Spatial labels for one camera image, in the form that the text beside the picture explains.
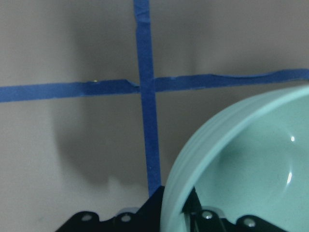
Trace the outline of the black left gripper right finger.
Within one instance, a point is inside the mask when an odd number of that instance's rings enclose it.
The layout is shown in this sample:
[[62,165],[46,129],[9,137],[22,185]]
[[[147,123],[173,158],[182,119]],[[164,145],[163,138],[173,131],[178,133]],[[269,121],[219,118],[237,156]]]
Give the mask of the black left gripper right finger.
[[196,189],[192,188],[182,213],[182,232],[283,232],[284,229],[254,215],[239,217],[230,222],[223,211],[202,206]]

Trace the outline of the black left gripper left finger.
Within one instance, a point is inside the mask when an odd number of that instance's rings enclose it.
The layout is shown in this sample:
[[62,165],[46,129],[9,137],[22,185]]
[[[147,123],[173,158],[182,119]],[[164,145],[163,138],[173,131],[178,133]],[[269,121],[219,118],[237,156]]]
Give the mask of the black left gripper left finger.
[[152,194],[137,212],[122,212],[101,221],[95,212],[82,211],[74,214],[58,232],[158,232],[164,186]]

